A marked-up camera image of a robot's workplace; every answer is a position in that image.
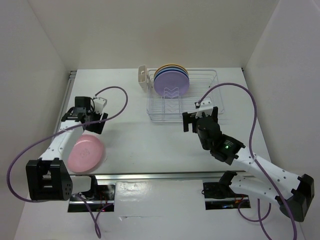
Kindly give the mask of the purple plate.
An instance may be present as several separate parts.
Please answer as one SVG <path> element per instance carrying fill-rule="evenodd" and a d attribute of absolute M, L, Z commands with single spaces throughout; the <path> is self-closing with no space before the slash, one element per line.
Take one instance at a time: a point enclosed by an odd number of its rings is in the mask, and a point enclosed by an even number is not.
<path fill-rule="evenodd" d="M 189 87 L 189 77 L 177 71 L 164 72 L 154 80 L 154 90 L 160 96 L 164 96 L 165 92 L 178 92 L 179 96 L 183 96 Z"/>

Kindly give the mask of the blue plate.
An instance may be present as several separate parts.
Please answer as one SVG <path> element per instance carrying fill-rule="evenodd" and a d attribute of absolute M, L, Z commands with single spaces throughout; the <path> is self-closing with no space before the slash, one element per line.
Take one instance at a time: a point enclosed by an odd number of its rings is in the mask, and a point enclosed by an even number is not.
<path fill-rule="evenodd" d="M 176 69 L 176 68 L 167 68 L 167 69 L 163 69 L 162 71 L 160 71 L 160 72 L 158 72 L 157 74 L 155 74 L 155 78 L 157 78 L 159 75 L 161 75 L 161 74 L 163 74 L 163 73 L 166 73 L 166 72 L 172 72 L 172 71 L 174 71 L 174 72 L 179 72 L 179 73 L 182 73 L 182 74 L 184 74 L 185 76 L 189 76 L 189 73 L 187 74 L 187 73 L 185 73 L 184 71 L 182 71 L 182 70 L 179 70 L 179 69 Z"/>

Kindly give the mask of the cream plate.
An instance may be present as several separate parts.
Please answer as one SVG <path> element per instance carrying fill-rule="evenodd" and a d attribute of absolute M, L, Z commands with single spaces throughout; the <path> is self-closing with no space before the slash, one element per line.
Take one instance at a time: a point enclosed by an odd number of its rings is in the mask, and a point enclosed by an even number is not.
<path fill-rule="evenodd" d="M 188 74 L 188 71 L 184 71 L 183 69 L 180 69 L 178 67 L 166 67 L 166 68 L 163 68 L 162 70 L 165 70 L 165 69 L 179 69 L 179 70 L 185 72 L 186 74 Z"/>

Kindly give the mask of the orange plate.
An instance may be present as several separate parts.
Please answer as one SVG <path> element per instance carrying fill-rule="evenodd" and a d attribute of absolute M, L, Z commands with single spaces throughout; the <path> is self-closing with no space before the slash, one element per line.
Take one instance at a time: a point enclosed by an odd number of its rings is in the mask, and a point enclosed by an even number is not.
<path fill-rule="evenodd" d="M 175 63 L 169 63 L 169 64 L 162 65 L 156 70 L 156 72 L 158 72 L 164 68 L 171 68 L 171 67 L 177 67 L 177 68 L 180 68 L 180 69 L 184 70 L 185 72 L 187 72 L 186 68 L 184 68 L 182 65 L 175 64 Z"/>

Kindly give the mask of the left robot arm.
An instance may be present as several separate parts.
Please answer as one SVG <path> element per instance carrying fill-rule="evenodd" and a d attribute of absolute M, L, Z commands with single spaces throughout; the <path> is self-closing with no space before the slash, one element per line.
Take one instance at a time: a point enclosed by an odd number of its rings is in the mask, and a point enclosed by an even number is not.
<path fill-rule="evenodd" d="M 75 97 L 74 106 L 61 118 L 58 136 L 37 160 L 26 164 L 31 200 L 68 200 L 73 191 L 70 173 L 87 173 L 98 166 L 105 152 L 97 135 L 108 117 L 106 104 L 102 97 Z"/>

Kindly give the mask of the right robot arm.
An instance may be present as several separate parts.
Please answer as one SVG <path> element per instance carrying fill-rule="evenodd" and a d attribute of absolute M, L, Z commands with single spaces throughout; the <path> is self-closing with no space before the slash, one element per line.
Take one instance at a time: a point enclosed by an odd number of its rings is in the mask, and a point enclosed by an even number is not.
<path fill-rule="evenodd" d="M 296 222 L 306 218 L 315 196 L 314 179 L 288 172 L 260 156 L 252 156 L 250 150 L 239 140 L 223 134 L 218 123 L 218 107 L 205 107 L 196 112 L 182 114 L 183 130 L 198 135 L 204 150 L 218 161 L 228 164 L 256 177 L 248 180 L 233 171 L 223 174 L 219 192 L 223 196 L 233 193 L 253 195 L 279 207 L 287 217 Z"/>

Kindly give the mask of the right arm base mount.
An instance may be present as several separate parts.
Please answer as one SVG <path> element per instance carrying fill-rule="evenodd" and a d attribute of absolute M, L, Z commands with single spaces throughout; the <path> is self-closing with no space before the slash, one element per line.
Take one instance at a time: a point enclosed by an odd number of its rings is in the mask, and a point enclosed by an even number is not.
<path fill-rule="evenodd" d="M 207 211 L 251 208 L 247 195 L 234 193 L 230 188 L 219 182 L 204 182 L 201 193 L 204 196 Z"/>

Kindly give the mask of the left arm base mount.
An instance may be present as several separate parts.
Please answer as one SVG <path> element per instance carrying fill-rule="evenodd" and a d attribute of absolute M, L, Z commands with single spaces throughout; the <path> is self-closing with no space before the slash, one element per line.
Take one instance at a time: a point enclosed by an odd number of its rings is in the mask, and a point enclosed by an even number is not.
<path fill-rule="evenodd" d="M 84 199 L 92 212 L 98 213 L 102 212 L 114 212 L 115 209 L 115 193 L 116 193 L 116 183 L 107 182 L 103 184 L 94 184 L 90 190 L 79 192 L 74 195 L 69 200 L 68 213 L 85 213 L 88 209 L 85 203 L 82 201 Z"/>

